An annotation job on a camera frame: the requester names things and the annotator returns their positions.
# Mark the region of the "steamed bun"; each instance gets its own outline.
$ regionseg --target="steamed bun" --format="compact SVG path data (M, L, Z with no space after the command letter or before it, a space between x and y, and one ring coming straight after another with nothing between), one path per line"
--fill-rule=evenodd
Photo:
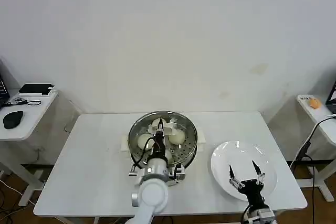
M176 129L175 135L168 136L169 142L175 145L183 144L185 140L185 134L183 131Z
M140 149L144 149L145 148L145 144L147 142L147 140L152 137L151 134L142 134L141 136L139 136L138 138L138 147ZM154 145L154 140L150 139L149 142L147 143L146 146L146 151L150 150Z

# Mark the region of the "round plate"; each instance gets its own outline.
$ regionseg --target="round plate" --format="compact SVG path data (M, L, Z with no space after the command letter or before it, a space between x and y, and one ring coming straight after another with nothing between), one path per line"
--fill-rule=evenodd
M230 195L237 199L247 201L245 195L236 190L229 182L229 166L240 181L255 179L258 177L253 163L254 161L265 173L264 188L261 194L269 196L277 184L277 174L270 164L268 157L258 147L242 141L230 141L217 147L211 157L211 171L219 185Z

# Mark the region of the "computer mouse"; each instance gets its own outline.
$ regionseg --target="computer mouse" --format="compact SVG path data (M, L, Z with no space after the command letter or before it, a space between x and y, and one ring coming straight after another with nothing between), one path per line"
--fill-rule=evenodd
M23 116L23 111L14 111L4 117L4 127L5 129L13 129L18 126L21 122Z

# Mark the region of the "black cable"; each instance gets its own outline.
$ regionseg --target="black cable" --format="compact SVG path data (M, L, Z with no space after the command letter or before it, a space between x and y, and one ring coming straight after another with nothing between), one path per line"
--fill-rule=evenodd
M16 103L7 102L3 104L3 107L11 107L11 106L16 106L16 105L39 106L41 105L41 103L42 102L39 100L34 100L34 101L20 100L20 101L17 101Z
M163 216L163 217L162 217L161 224L163 224L163 220L164 220L164 218L166 218L166 217L169 217L169 218L170 218L170 220L172 221L172 224L174 224L173 217L171 217L171 216Z
M310 137L306 140L306 143L301 147L300 151L298 152L298 156L295 158L295 161L302 160L302 158L306 155L306 153L307 153L307 151L308 151L308 148L309 148L309 146L310 146L310 140L311 140L311 138L313 137L313 135L314 135L316 129L319 127L319 125L320 125L321 123L327 121L327 120L335 119L335 118L336 118L336 115L335 115L335 116L331 116L331 117L326 118L326 119L323 119L322 121L318 122L318 123L314 126L312 132L310 133ZM296 167L297 167L296 164L294 164L293 173L295 172Z
M67 129L66 129L66 125L64 126L64 131L65 131L65 132L68 132L68 133L71 133L70 131L67 131Z
M242 217L240 218L240 223L241 223L241 224L244 223L244 215L245 215L245 213L247 212L247 210L248 210L249 208L250 208L250 205L248 205L248 206L245 208L243 214L241 215L241 216L242 216Z
M314 204L314 191L315 191L315 167L313 167L313 191L312 191L312 200L313 200L313 224L315 224L315 204Z
M148 142L150 141L150 139L154 140L153 137L150 137L149 139L147 139L146 143L145 143L145 146L143 147L143 150L142 150L142 154L141 154L141 157L138 161L136 161L134 164L133 164L133 168L135 169L135 167L140 163L140 161L142 161L145 153L146 153L146 146L148 144Z

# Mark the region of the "phone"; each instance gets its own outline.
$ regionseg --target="phone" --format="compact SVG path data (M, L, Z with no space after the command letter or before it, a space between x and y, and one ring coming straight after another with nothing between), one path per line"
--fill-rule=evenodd
M19 90L22 97L48 97L53 90L54 85L51 84L24 84Z

